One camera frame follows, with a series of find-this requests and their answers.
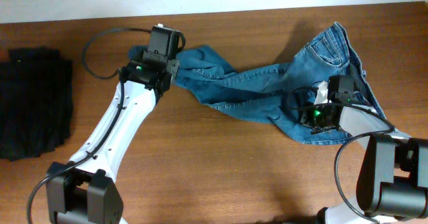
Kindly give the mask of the blue denim jeans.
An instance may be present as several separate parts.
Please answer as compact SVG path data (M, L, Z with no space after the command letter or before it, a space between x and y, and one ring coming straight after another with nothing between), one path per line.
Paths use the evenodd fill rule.
M352 76L363 96L385 115L339 22L319 33L288 63L237 72L208 45L182 51L177 58L181 64L175 84L189 90L201 104L239 120L275 124L302 144L344 144L350 138L337 130L311 134L310 128L298 123L299 113L294 108L314 100L302 88L330 76Z

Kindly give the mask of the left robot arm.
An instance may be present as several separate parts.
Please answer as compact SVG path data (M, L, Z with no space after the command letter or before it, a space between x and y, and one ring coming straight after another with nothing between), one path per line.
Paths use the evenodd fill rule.
M51 223L124 223L124 202L116 187L122 159L144 119L177 77L177 54L186 44L178 30L158 24L148 31L148 47L114 73L113 99L83 146L66 164L53 162L32 190L46 187Z

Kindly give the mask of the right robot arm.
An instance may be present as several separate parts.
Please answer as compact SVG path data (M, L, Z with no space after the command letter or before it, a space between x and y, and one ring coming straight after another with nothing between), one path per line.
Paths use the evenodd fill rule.
M339 160L347 145L365 150L356 195L321 209L316 223L394 223L427 218L427 140L395 128L363 96L351 76L337 75L306 91L314 100L299 107L301 124L312 134L337 130L350 135L336 153L334 181L340 188Z

